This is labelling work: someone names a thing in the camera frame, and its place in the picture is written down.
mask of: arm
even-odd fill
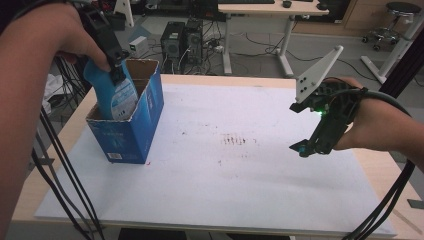
[[[21,192],[35,136],[46,78],[59,53],[91,57],[109,70],[106,56],[65,4],[37,8],[12,22],[0,36],[0,239],[6,235]]]
[[[352,128],[334,149],[398,151],[424,172],[424,125],[376,99],[363,99]]]

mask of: office chair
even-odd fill
[[[371,30],[367,36],[362,38],[362,42],[367,43],[369,41],[369,36],[375,37],[377,42],[374,44],[373,49],[375,51],[380,50],[379,43],[382,40],[390,42],[392,45],[395,45],[399,42],[399,39],[402,37],[400,33],[393,30],[393,28],[398,23],[401,17],[408,17],[406,23],[411,23],[415,14],[418,14],[421,11],[421,8],[412,3],[406,2],[390,2],[386,4],[387,11],[393,15],[395,18],[390,23],[388,27],[380,27]]]

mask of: white tabletop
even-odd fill
[[[107,162],[87,127],[69,156],[103,222],[344,236],[377,196],[352,151],[300,158],[288,148],[319,121],[288,109],[294,94],[165,84],[146,165]],[[51,192],[36,216],[67,218]]]

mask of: white table leg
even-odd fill
[[[222,63],[224,65],[224,74],[232,75],[231,62],[230,62],[230,22],[231,13],[227,13],[227,21],[225,24],[225,45],[224,51],[222,52]]]
[[[284,30],[284,40],[281,43],[281,48],[277,50],[278,58],[280,59],[281,65],[283,66],[285,77],[293,77],[293,71],[290,67],[289,62],[286,58],[287,46],[290,41],[290,34],[294,24],[294,16],[289,16],[289,19],[286,21],[286,28]]]
[[[380,75],[379,69],[377,66],[374,65],[374,63],[367,57],[367,56],[361,56],[362,62],[368,67],[368,69],[374,74],[374,76],[378,79],[380,83],[384,83],[386,81],[385,75]]]

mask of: black cable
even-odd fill
[[[66,194],[65,190],[63,189],[63,186],[60,183],[59,178],[58,178],[58,176],[57,176],[57,174],[56,174],[56,172],[53,168],[52,161],[50,161],[49,154],[47,153],[47,150],[46,150],[46,148],[43,144],[43,141],[41,139],[41,136],[38,132],[37,132],[35,138],[36,138],[36,140],[37,140],[37,142],[40,146],[41,153],[43,154],[44,158],[47,159],[47,166],[49,167],[50,173],[52,174],[53,179],[56,182],[57,189],[62,194],[62,196],[66,200],[66,202],[72,207],[72,209],[74,209],[74,211],[77,213],[77,215],[83,221],[83,223],[86,225],[86,227],[88,228],[88,231],[90,232],[91,238],[94,239],[93,230],[91,229],[90,225],[88,224],[87,219],[85,219],[85,217],[82,215],[81,211],[75,206],[75,204],[72,202],[72,200],[69,198],[69,196]]]
[[[56,150],[60,161],[63,164],[63,167],[65,168],[66,173],[69,176],[69,179],[71,180],[75,191],[77,192],[81,202],[83,203],[88,215],[90,216],[90,219],[92,220],[92,222],[94,223],[96,230],[99,232],[100,236],[102,239],[104,239],[103,236],[103,231],[102,228],[100,226],[100,222],[99,219],[97,217],[96,211],[94,210],[93,204],[90,201],[90,198],[88,197],[84,187],[82,186],[77,174],[75,173],[75,170],[72,167],[71,162],[69,161],[68,155],[66,154],[65,149],[63,148],[59,137],[57,136],[56,132],[54,131],[53,125],[51,124],[50,120],[48,119],[47,113],[45,112],[44,108],[41,108],[41,123],[43,124],[46,133],[48,134],[51,143],[54,147],[54,149]],[[84,201],[84,198],[81,196],[81,192],[84,195],[88,205],[90,206],[90,208],[88,208],[87,203]]]
[[[212,26],[213,26],[213,21],[212,22],[210,22],[210,26],[209,26],[209,28],[205,31],[205,33],[203,33],[203,35],[206,35],[208,32],[209,32],[209,30],[212,28]]]
[[[221,41],[221,39],[222,39],[221,31],[219,30],[218,22],[215,22],[215,23],[216,23],[216,28],[218,29],[218,33],[219,33],[218,41]]]
[[[141,56],[142,58],[146,58],[146,57],[150,57],[150,56],[154,56],[154,55],[159,55],[159,54],[162,54],[161,52],[160,53],[153,53],[153,54],[149,54],[149,55],[147,55],[147,56]]]
[[[420,86],[420,87],[424,87],[424,85],[423,85],[423,84],[421,84],[421,83],[419,83],[419,82],[418,82],[418,80],[417,80],[417,78],[415,78],[415,77],[414,77],[414,81],[415,81],[415,83],[416,83],[418,86]]]
[[[188,75],[191,71],[193,71],[194,67],[196,67],[196,65],[191,66],[190,70],[185,72],[183,75]]]
[[[209,73],[209,71],[211,70],[211,67],[212,67],[211,60],[210,60],[210,57],[209,57],[209,49],[206,50],[206,57],[205,57],[204,62],[206,62],[206,61],[209,63],[209,67],[206,69],[205,75],[207,75]]]
[[[260,42],[256,42],[256,41],[253,41],[253,40],[251,40],[250,38],[249,38],[249,36],[247,35],[247,33],[245,34],[245,37],[246,37],[246,39],[248,40],[248,41],[250,41],[250,42],[252,42],[252,43],[255,43],[255,44],[259,44],[259,45],[265,45],[265,46],[268,46],[266,49],[265,49],[265,53],[260,53],[260,54],[242,54],[242,53],[233,53],[233,54],[237,54],[237,55],[241,55],[241,56],[246,56],[246,57],[256,57],[256,56],[263,56],[263,55],[268,55],[268,54],[273,54],[273,52],[278,48],[278,46],[280,45],[280,43],[284,40],[284,37],[282,37],[281,39],[280,39],[280,41],[278,41],[278,43],[277,44],[269,44],[269,43],[260,43]]]
[[[66,205],[65,201],[63,200],[62,196],[60,195],[59,191],[57,190],[56,185],[54,185],[53,181],[50,179],[50,177],[47,175],[44,168],[41,166],[41,163],[38,160],[37,153],[35,152],[34,149],[32,149],[31,156],[32,156],[32,160],[34,161],[34,164],[37,167],[38,171],[40,172],[41,176],[44,178],[44,180],[47,182],[47,184],[49,184],[50,188],[52,189],[54,195],[56,196],[56,198],[59,201],[60,205],[62,206],[63,210],[65,210],[66,215],[68,215],[72,224],[74,224],[74,227],[84,236],[85,239],[91,240],[91,238],[87,235],[87,233],[82,229],[82,227],[75,220],[74,216],[72,215],[71,211],[69,210],[68,206]]]
[[[298,23],[299,21],[295,21],[294,22],[294,26],[292,27],[292,31],[294,30],[294,28],[297,26],[297,23]]]
[[[399,188],[397,189],[396,193],[393,196],[393,200],[390,203],[390,205],[387,207],[386,212],[384,213],[384,215],[378,220],[378,222],[376,224],[374,224],[374,226],[370,227],[369,229],[367,229],[367,231],[365,231],[359,239],[366,239],[371,233],[373,233],[386,219],[387,217],[389,217],[390,213],[392,212],[392,210],[394,209],[397,201],[399,200],[399,196],[402,193],[403,189],[405,188],[406,184],[408,183],[408,179],[411,177],[412,172],[414,171],[415,165],[408,160],[405,164],[405,167],[403,169],[402,172],[405,172],[405,176],[403,177],[403,179],[405,179],[402,182],[402,185],[399,186]]]
[[[287,52],[290,54],[290,55],[292,55],[295,59],[297,59],[297,60],[299,60],[299,61],[303,61],[303,62],[309,62],[309,61],[315,61],[315,60],[318,60],[318,59],[321,59],[321,58],[323,58],[323,57],[316,57],[316,58],[311,58],[311,59],[301,59],[301,58],[298,58],[298,57],[296,57],[293,53],[291,53],[290,51],[288,51],[287,50]],[[348,62],[346,62],[346,61],[343,61],[343,60],[340,60],[340,59],[336,59],[336,61],[338,61],[338,62],[342,62],[342,63],[344,63],[344,64],[346,64],[346,65],[348,65],[349,67],[351,67],[356,73],[358,73],[361,77],[363,77],[363,78],[365,78],[365,79],[368,79],[368,80],[371,80],[371,81],[377,81],[375,78],[369,78],[369,77],[367,77],[367,76],[365,76],[365,75],[363,75],[363,74],[361,74],[352,64],[350,64],[350,63],[348,63]]]

